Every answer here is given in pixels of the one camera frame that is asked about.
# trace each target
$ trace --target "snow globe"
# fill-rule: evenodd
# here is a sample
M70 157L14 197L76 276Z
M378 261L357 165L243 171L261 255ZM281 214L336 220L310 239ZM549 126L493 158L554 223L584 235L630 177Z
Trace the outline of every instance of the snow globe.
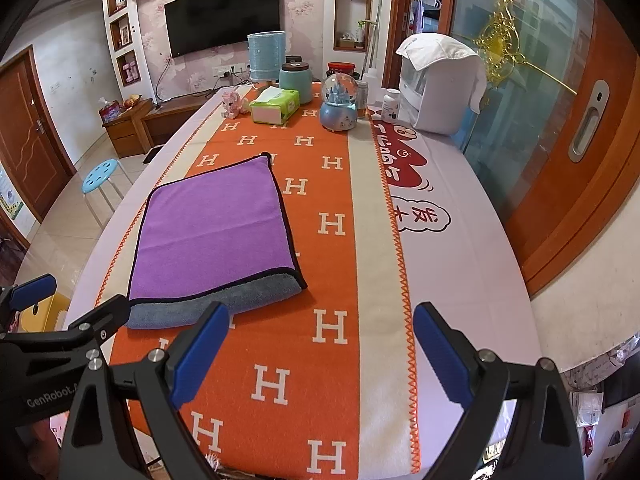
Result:
M331 74L322 84L320 124L332 132L351 130L358 119L356 94L358 84L347 74Z

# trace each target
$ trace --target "frosted glass panel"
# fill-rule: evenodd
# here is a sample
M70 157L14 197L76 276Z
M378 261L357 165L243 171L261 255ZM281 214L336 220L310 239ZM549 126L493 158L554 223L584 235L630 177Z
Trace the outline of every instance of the frosted glass panel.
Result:
M511 0L518 42L505 48L486 28L498 0L456 0L451 35L500 62L506 77L489 86L484 107L466 131L462 149L500 217L520 203L546 163L572 107L584 70L593 22L593 0Z

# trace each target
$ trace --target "yellow storage bin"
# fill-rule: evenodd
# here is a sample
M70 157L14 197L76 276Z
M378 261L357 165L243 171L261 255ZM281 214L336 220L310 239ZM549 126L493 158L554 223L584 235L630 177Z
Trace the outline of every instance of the yellow storage bin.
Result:
M71 300L68 297L56 292L38 302L36 313L34 307L23 310L20 313L20 332L53 332L62 328L62 322L69 310Z

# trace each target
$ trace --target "floral wallpaper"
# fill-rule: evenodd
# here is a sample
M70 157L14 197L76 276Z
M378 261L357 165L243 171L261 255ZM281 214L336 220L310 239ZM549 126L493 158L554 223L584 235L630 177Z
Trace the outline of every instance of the floral wallpaper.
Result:
M174 0L138 0L140 34L154 86L171 57L164 4ZM322 70L324 0L280 0L281 24L287 32L287 53L302 56L316 77ZM249 61L247 43L223 45L172 59L158 86L161 99L213 88L212 67Z

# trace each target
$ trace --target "door handle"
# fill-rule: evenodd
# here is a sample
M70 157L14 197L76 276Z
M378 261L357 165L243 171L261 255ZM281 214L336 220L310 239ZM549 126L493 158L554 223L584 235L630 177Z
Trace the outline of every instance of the door handle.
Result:
M609 85L603 79L598 79L593 85L591 97L582 115L580 126L575 132L574 138L569 144L569 158L572 162L580 162L587 152L587 148L593 139L604 108L609 100Z

